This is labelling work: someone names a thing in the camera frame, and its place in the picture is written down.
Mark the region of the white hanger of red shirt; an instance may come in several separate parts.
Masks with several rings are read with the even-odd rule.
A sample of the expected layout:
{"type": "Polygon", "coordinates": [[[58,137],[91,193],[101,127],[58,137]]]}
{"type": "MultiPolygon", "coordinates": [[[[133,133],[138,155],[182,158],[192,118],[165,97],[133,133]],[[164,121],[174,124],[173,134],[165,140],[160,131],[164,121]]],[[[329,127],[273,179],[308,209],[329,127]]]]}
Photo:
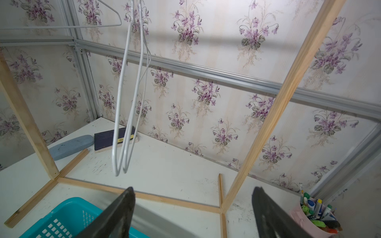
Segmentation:
{"type": "Polygon", "coordinates": [[[7,28],[1,28],[1,31],[3,30],[35,30],[35,29],[81,29],[81,28],[102,28],[102,27],[118,27],[122,26],[122,18],[120,14],[111,6],[109,6],[107,3],[105,3],[102,0],[98,0],[99,3],[104,5],[106,8],[114,12],[118,19],[119,23],[117,24],[108,24],[108,25],[62,25],[62,26],[22,26],[22,27],[7,27],[7,28]]]}

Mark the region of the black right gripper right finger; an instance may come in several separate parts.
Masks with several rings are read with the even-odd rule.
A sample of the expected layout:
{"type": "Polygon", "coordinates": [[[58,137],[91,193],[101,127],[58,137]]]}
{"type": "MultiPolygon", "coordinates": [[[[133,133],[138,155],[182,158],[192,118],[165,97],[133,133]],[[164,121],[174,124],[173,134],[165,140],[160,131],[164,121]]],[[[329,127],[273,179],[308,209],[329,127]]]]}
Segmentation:
{"type": "Polygon", "coordinates": [[[262,187],[254,188],[252,206],[260,238],[311,237],[268,196],[262,187]]]}

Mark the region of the white wire hanger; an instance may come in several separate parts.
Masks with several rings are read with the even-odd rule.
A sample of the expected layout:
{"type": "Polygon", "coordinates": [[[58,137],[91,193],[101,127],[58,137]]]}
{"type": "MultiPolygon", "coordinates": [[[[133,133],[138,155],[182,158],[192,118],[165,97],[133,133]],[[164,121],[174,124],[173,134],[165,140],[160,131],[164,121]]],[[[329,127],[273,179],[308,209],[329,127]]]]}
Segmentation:
{"type": "Polygon", "coordinates": [[[113,144],[112,144],[112,166],[113,166],[113,172],[116,177],[119,176],[121,169],[122,169],[122,163],[125,160],[125,146],[129,145],[131,133],[128,132],[128,129],[125,130],[124,139],[122,142],[122,150],[118,157],[118,140],[119,140],[119,126],[120,126],[120,112],[121,112],[121,104],[122,104],[122,93],[123,93],[123,85],[124,85],[124,75],[125,70],[127,66],[127,58],[128,58],[128,51],[129,51],[129,44],[131,40],[131,31],[132,31],[132,24],[135,21],[135,1],[131,1],[130,4],[130,21],[128,21],[128,30],[127,30],[127,37],[126,37],[126,45],[124,49],[124,55],[122,60],[122,66],[121,66],[121,73],[119,77],[119,84],[118,84],[118,94],[117,94],[117,104],[116,104],[116,114],[115,114],[115,125],[114,125],[114,134],[113,134],[113,144]]]}

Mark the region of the white hanger of teal shirt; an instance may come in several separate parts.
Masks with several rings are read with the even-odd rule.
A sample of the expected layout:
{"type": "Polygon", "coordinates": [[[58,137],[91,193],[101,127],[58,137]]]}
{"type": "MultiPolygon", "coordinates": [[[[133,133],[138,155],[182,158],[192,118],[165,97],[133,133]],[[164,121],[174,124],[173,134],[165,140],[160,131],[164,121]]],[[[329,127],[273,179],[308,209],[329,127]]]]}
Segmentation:
{"type": "Polygon", "coordinates": [[[129,119],[128,119],[128,124],[126,126],[126,132],[129,133],[129,140],[125,140],[125,147],[124,147],[124,150],[123,150],[123,171],[124,173],[126,174],[128,172],[128,169],[129,169],[129,165],[130,165],[130,161],[131,161],[131,157],[132,157],[132,153],[133,153],[133,150],[134,150],[134,146],[135,146],[135,143],[137,141],[137,133],[138,133],[138,128],[139,128],[139,124],[140,124],[140,119],[141,119],[141,116],[142,116],[142,110],[143,110],[143,106],[144,106],[144,99],[145,99],[145,92],[146,92],[146,85],[147,85],[147,71],[148,71],[148,67],[150,66],[150,63],[151,63],[151,52],[148,48],[148,45],[147,45],[147,41],[146,41],[146,37],[145,37],[145,33],[144,33],[144,26],[143,26],[143,3],[142,1],[139,1],[138,3],[138,10],[139,10],[139,22],[140,22],[140,61],[139,61],[139,68],[138,68],[138,75],[137,75],[137,82],[136,82],[136,87],[135,87],[135,91],[134,91],[134,97],[133,97],[133,100],[132,100],[132,107],[131,107],[131,111],[130,111],[130,115],[129,115],[129,119]],[[147,62],[146,62],[146,70],[144,73],[142,73],[142,67],[143,67],[143,54],[146,53],[147,54],[147,62]],[[134,136],[133,138],[131,139],[131,135],[132,135],[132,128],[133,128],[133,116],[135,115],[135,111],[136,109],[138,108],[138,104],[139,104],[139,100],[138,100],[138,96],[139,96],[139,89],[140,89],[140,84],[141,84],[141,81],[143,80],[143,77],[145,76],[145,80],[144,80],[144,87],[143,87],[143,95],[142,95],[142,99],[141,99],[141,105],[140,105],[140,109],[139,109],[139,114],[138,114],[138,118],[137,118],[137,124],[136,124],[136,128],[135,128],[135,131],[134,131],[134,136]]]}

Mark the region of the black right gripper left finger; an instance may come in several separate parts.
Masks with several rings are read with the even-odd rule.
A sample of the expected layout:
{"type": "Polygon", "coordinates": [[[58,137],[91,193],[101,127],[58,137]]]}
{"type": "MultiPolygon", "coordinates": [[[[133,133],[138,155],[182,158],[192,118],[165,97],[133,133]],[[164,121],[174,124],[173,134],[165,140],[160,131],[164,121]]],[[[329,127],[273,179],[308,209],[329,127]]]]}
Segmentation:
{"type": "Polygon", "coordinates": [[[134,189],[128,187],[78,238],[129,238],[136,204],[134,189]]]}

